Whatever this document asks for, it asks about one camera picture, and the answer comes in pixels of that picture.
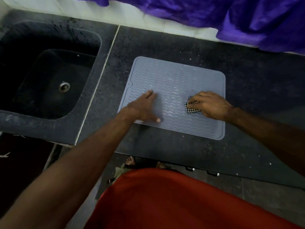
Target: purple cloth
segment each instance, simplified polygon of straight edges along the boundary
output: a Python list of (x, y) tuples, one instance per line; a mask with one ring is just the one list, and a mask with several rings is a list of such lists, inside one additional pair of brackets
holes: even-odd
[[(108, 6), (109, 0), (94, 1)], [(221, 40), (305, 54), (305, 0), (116, 0), (188, 26), (213, 27)]]

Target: dish drying mat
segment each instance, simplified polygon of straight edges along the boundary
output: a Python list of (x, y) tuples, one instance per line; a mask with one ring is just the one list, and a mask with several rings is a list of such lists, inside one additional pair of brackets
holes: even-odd
[(212, 91), (225, 98), (225, 79), (220, 71), (137, 57), (118, 112), (143, 93), (153, 90), (157, 93), (153, 111), (161, 122), (135, 123), (220, 140), (225, 134), (225, 123), (207, 118), (201, 112), (186, 113), (185, 103), (189, 96), (200, 91)]

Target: sink drain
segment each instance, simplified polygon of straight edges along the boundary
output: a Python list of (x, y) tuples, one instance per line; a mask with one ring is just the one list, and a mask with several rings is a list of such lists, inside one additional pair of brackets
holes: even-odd
[(67, 92), (70, 89), (70, 84), (67, 82), (63, 82), (59, 85), (58, 90), (60, 92)]

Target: hand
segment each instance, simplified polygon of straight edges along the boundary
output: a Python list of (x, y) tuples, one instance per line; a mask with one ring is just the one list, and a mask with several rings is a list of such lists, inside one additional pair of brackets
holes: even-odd
[(129, 103), (124, 107), (121, 112), (124, 112), (131, 116), (133, 120), (141, 121), (155, 121), (157, 123), (161, 122), (153, 112), (153, 101), (157, 97), (157, 94), (152, 90), (142, 94), (138, 99)]
[(234, 108), (225, 98), (214, 92), (199, 92), (189, 99), (189, 103), (199, 101), (198, 104), (188, 104), (189, 108), (198, 109), (208, 118), (226, 121), (230, 111)]

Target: foot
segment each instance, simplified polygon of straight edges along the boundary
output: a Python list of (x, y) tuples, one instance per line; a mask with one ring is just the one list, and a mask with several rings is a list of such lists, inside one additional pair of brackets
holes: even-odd
[(165, 169), (165, 164), (162, 162), (157, 162), (156, 168), (158, 169)]
[(127, 158), (125, 164), (126, 165), (135, 165), (135, 159), (133, 157), (129, 157), (129, 158)]

